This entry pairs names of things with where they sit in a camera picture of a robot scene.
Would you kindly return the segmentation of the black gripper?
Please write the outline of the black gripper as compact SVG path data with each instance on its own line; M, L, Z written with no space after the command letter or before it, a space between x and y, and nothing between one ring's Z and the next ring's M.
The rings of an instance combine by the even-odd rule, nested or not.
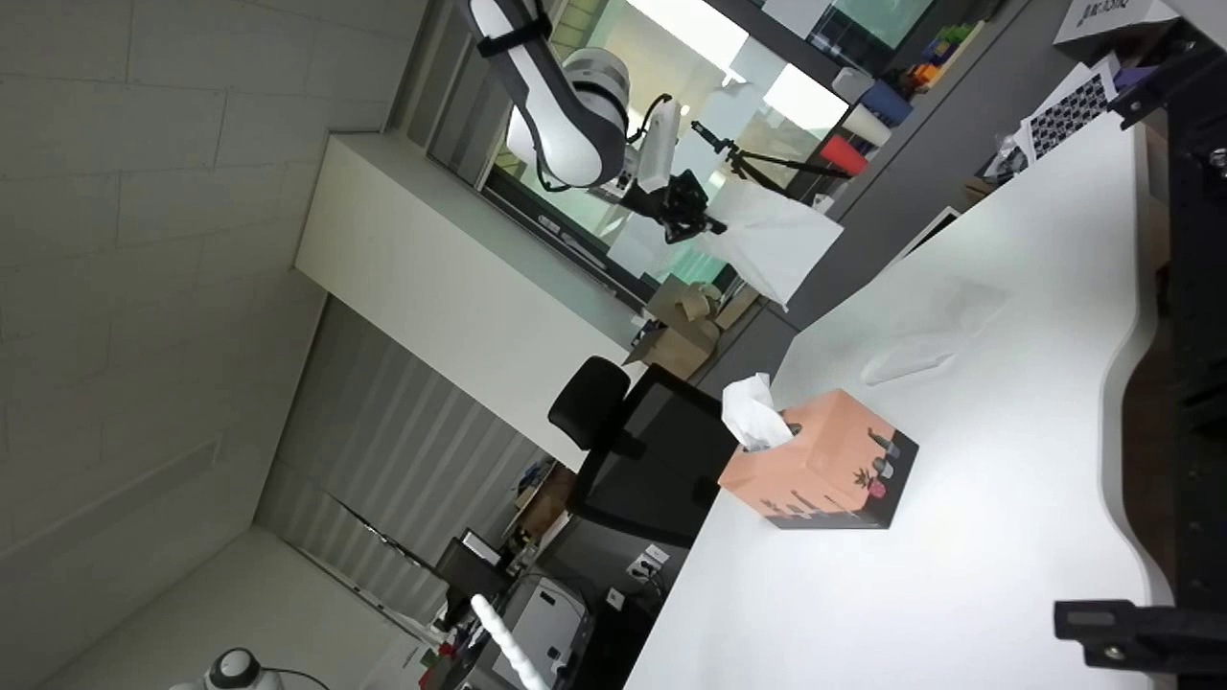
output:
M726 223L707 211L707 188L695 172L677 172L654 191L633 186L620 202L636 215L654 218L666 247L691 243L696 236L726 236Z

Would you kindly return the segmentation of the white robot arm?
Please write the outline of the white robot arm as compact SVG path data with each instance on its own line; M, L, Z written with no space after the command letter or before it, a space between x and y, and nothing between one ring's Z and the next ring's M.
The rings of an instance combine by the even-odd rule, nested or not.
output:
M684 104L661 91L627 124L627 71L602 48L557 57L541 0L460 0L477 49L489 62L529 136L529 160L547 191L584 188L653 218L666 247L722 236L711 197L691 170L673 170Z

